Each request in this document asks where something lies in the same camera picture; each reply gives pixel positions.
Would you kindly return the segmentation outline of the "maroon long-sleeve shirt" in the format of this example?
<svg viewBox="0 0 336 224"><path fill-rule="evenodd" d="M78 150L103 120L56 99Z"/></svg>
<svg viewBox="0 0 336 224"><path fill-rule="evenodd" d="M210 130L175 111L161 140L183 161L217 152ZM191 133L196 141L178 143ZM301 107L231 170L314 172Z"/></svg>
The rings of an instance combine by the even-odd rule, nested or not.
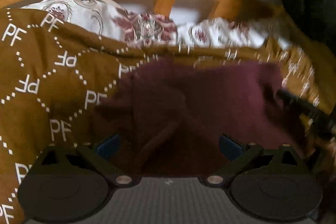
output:
<svg viewBox="0 0 336 224"><path fill-rule="evenodd" d="M227 164L222 136L266 149L288 143L301 152L303 125L276 96L281 82L274 63L143 65L96 107L96 150L127 174L169 177L207 176Z"/></svg>

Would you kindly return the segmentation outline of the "brown PF-print duvet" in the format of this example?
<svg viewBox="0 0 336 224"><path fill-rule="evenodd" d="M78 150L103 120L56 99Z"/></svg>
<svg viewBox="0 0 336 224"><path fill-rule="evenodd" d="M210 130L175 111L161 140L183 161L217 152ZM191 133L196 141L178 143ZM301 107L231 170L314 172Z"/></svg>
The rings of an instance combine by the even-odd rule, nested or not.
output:
<svg viewBox="0 0 336 224"><path fill-rule="evenodd" d="M15 192L48 145L96 144L96 107L116 91L121 77L170 59L194 69L274 63L281 88L322 110L335 103L335 59L285 18L262 20L270 36L260 48L158 45L136 48L36 9L1 9L1 223L19 223ZM280 23L290 33L283 40Z"/></svg>

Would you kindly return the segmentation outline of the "white floral bed sheet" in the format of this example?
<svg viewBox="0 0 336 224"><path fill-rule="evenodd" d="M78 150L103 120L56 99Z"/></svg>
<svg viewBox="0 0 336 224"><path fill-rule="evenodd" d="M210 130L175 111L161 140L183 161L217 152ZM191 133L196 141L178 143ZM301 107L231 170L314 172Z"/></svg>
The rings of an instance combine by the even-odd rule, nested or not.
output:
<svg viewBox="0 0 336 224"><path fill-rule="evenodd" d="M112 0L43 0L26 7L136 48L260 48L270 36L265 22L235 23L215 18L199 24L175 24L161 14L127 11Z"/></svg>

